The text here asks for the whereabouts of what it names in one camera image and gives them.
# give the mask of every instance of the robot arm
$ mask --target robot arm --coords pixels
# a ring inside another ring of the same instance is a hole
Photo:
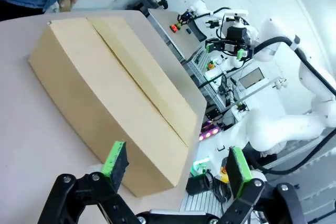
[[[251,111],[246,124],[246,134],[251,146],[257,151],[264,152],[284,141],[317,138],[326,127],[336,127],[336,101],[334,93],[331,92],[336,87],[336,81],[332,75],[306,57],[304,48],[299,44],[299,37],[289,33],[279,21],[269,19],[264,22],[258,37],[259,41],[256,41],[256,44],[274,38],[284,38],[284,42],[291,41],[288,42],[289,47],[302,57],[298,71],[300,82],[314,93],[316,98],[312,102],[312,113],[307,115],[286,115],[272,121],[258,110]],[[255,51],[258,52],[254,54],[254,59],[273,60],[279,45],[280,42],[269,45],[261,51],[255,47]]]
[[[196,20],[198,18],[214,17],[222,22],[224,16],[232,19],[234,17],[244,18],[247,17],[247,15],[247,10],[231,9],[229,7],[221,7],[217,10],[209,10],[206,8],[206,5],[202,0],[197,0],[190,8],[187,9],[185,13],[177,17],[177,21],[181,25],[185,25],[190,21]]]

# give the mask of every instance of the table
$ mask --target table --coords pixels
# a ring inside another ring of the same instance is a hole
[[[176,33],[171,31],[170,26],[177,22],[177,12],[160,9],[148,9],[148,12],[150,13],[148,20],[183,64],[187,72],[191,72],[199,83],[206,82],[207,79],[204,73],[207,71],[210,58],[204,44],[198,41],[193,32],[189,34],[186,31],[189,28],[188,25],[183,25]],[[225,109],[221,96],[211,85],[206,85],[202,90],[208,100],[213,101],[221,112]]]
[[[121,186],[119,194],[135,214],[149,209],[179,210],[193,162],[206,101],[179,61],[146,18],[137,11],[71,12],[40,15],[0,23],[0,223],[36,223],[59,174],[83,176],[98,159],[58,111],[27,59],[47,22],[86,16],[121,16],[198,116],[178,186],[135,198]],[[105,223],[95,206],[87,207],[80,223]]]

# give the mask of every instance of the black bracket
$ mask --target black bracket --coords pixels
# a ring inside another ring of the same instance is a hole
[[[252,179],[245,186],[242,195],[236,198],[217,224],[243,224],[258,203],[265,183],[261,179]]]
[[[219,152],[221,152],[222,150],[225,150],[225,146],[223,146],[222,149],[218,149],[218,147],[217,147],[217,150],[218,150]]]
[[[139,224],[138,218],[118,195],[110,179],[102,173],[57,177],[43,208],[38,224],[75,224],[85,206],[97,205],[107,223]]]

